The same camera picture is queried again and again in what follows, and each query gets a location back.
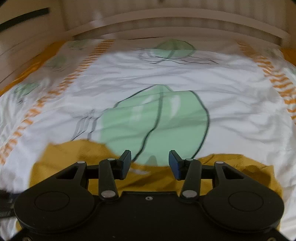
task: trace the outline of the green leaf pattern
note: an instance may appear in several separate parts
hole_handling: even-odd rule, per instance
[[[113,152],[132,152],[142,165],[167,166],[168,153],[195,156],[209,125],[208,112],[191,91],[155,85],[127,98],[102,115],[101,137]]]
[[[63,71],[66,68],[67,57],[60,54],[56,55],[45,63],[45,67],[54,71]]]
[[[153,49],[140,50],[139,59],[152,64],[164,61],[177,64],[218,64],[209,58],[194,56],[195,52],[196,48],[192,44],[177,39],[169,39]]]
[[[72,49],[72,50],[82,50],[84,48],[87,47],[87,39],[83,39],[83,40],[76,40],[76,41],[69,41],[67,43],[68,48]]]
[[[32,90],[34,90],[38,86],[39,84],[36,84],[36,83],[21,84],[17,88],[15,88],[13,93],[17,95],[17,98],[21,98],[29,94]]]

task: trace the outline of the white duvet cover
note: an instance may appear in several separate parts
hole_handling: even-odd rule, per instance
[[[117,155],[130,149],[146,165],[167,165],[171,149],[182,158],[238,153],[274,166],[284,191],[280,231],[295,239],[295,124],[258,63],[235,41],[158,38],[103,43],[99,57],[79,65],[100,42],[65,43],[0,97],[0,189],[27,189],[46,146],[74,139],[106,143]],[[268,59],[286,71],[283,60]],[[14,223],[2,221],[2,237]]]

